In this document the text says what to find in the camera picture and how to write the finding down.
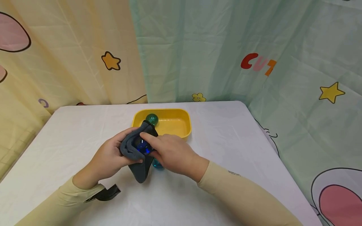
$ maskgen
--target yellow tray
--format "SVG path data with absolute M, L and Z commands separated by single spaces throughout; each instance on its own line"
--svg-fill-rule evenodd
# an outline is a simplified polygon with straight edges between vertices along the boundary
M 159 135 L 173 134 L 187 140 L 191 133 L 192 128 L 189 114 L 187 111 L 178 108 L 141 110 L 133 117 L 132 126 L 140 126 L 149 114 L 155 114 L 159 118 L 159 122 L 155 126 Z

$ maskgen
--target table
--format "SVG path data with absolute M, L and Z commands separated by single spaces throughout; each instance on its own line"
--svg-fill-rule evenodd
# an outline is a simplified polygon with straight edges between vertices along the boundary
M 130 127 L 146 108 L 188 111 L 188 143 L 199 155 L 262 186 L 303 225 L 321 225 L 247 107 L 238 101 L 59 108 L 0 183 L 0 225 L 14 225 L 85 166 L 98 147 Z M 168 170 L 151 172 L 143 184 L 128 167 L 101 183 L 122 191 L 93 201 L 74 225 L 238 225 L 222 204 L 191 179 Z

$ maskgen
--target gray cloth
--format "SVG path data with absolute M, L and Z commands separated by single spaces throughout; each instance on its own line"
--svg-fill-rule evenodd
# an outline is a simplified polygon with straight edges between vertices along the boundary
M 138 183 L 143 183 L 147 179 L 148 171 L 153 161 L 153 157 L 142 154 L 132 145 L 134 139 L 139 137 L 139 134 L 141 132 L 149 133 L 156 137 L 158 136 L 154 125 L 144 120 L 142 125 L 138 129 L 131 132 L 125 137 L 119 148 L 122 155 L 131 160 L 136 161 L 139 159 L 143 159 L 142 163 L 135 163 L 128 166 Z

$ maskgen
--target green ball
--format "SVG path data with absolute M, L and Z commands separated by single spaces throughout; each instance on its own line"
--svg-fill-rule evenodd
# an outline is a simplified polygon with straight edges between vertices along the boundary
M 158 123 L 158 117 L 155 114 L 147 115 L 146 120 L 149 121 L 154 126 L 157 125 Z

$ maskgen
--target person's left hand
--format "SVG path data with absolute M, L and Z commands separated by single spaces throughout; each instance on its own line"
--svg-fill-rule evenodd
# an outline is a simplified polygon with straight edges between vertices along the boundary
M 73 177 L 73 184 L 80 189 L 91 189 L 98 181 L 116 174 L 122 167 L 142 160 L 132 161 L 121 155 L 119 147 L 123 139 L 137 127 L 126 129 L 106 140 L 92 160 Z

